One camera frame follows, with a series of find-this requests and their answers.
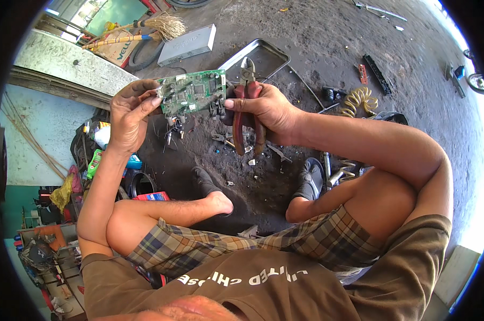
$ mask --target leg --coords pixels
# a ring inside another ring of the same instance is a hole
[[[403,179],[379,169],[345,182],[317,200],[292,199],[289,222],[302,222],[344,205],[353,219],[370,235],[385,241],[413,211],[417,193]]]
[[[214,187],[209,176],[199,183],[202,184],[199,188],[202,188],[206,195],[195,201],[116,202],[106,226],[106,240],[110,247],[127,256],[156,225],[159,218],[163,218],[171,225],[189,227],[213,215],[233,211],[233,203],[219,188]]]

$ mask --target circuit board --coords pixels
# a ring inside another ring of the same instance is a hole
[[[162,112],[168,117],[209,110],[215,117],[222,114],[226,97],[226,75],[223,69],[192,72],[158,80],[162,87]]]

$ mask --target broom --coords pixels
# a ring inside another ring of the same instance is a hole
[[[114,31],[124,30],[128,28],[137,28],[137,27],[155,28],[156,32],[160,35],[160,38],[167,39],[167,40],[172,40],[178,36],[181,36],[182,34],[185,33],[185,31],[187,31],[187,28],[185,27],[183,22],[181,22],[181,18],[177,14],[168,14],[167,12],[162,12],[162,14],[154,18],[142,20],[142,21],[134,21],[132,24],[117,27],[112,30],[106,31],[102,35],[92,38],[87,43],[87,45],[89,45],[93,41],[96,41],[105,35],[111,34]]]
[[[161,40],[162,37],[158,34],[158,32],[150,33],[149,35],[132,35],[129,37],[121,37],[121,38],[109,39],[105,41],[98,41],[93,44],[82,46],[82,49],[98,48],[101,46],[118,44],[121,42],[126,43],[132,40],[148,40],[148,39],[153,39],[156,41],[156,40]]]

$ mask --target wire cutter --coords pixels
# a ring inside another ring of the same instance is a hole
[[[254,73],[254,62],[250,58],[244,57],[240,65],[240,84],[234,89],[237,98],[255,99],[260,96],[262,86],[256,81]],[[235,112],[235,115],[233,115],[233,142],[235,143],[235,149],[239,155],[244,155],[245,153],[242,118],[242,112]],[[254,130],[256,132],[254,154],[257,156],[264,150],[267,129],[262,125],[260,119],[258,119],[256,115],[254,115],[254,125]]]

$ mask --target microchip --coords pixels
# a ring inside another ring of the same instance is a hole
[[[208,84],[210,86],[210,93],[214,93],[217,91],[217,80],[210,80],[208,81]]]
[[[205,93],[205,87],[203,85],[194,86],[194,93]]]

